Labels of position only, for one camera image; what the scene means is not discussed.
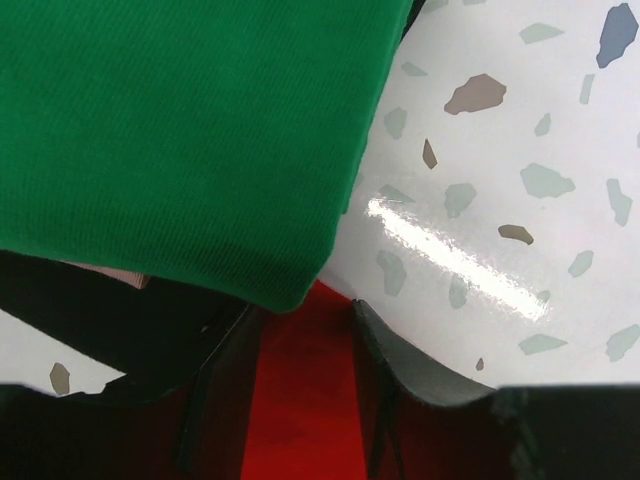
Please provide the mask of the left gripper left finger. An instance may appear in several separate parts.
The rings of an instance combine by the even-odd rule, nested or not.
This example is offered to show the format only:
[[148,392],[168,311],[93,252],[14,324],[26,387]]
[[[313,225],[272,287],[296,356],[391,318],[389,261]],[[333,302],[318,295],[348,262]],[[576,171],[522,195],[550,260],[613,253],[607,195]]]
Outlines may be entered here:
[[197,372],[150,402],[2,388],[2,478],[240,478],[262,326],[248,308]]

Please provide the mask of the red t shirt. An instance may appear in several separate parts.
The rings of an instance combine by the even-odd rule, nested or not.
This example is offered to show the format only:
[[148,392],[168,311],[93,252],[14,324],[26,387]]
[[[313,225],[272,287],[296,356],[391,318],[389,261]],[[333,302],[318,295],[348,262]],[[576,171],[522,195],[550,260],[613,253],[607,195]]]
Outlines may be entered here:
[[352,351],[351,303],[322,283],[268,318],[244,480],[365,478]]

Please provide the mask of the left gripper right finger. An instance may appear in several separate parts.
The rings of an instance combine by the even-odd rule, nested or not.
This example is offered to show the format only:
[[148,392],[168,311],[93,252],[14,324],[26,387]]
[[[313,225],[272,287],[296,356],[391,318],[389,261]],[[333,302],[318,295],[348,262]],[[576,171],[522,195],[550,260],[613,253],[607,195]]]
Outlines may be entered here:
[[353,358],[370,479],[635,479],[634,385],[491,389],[353,302]]

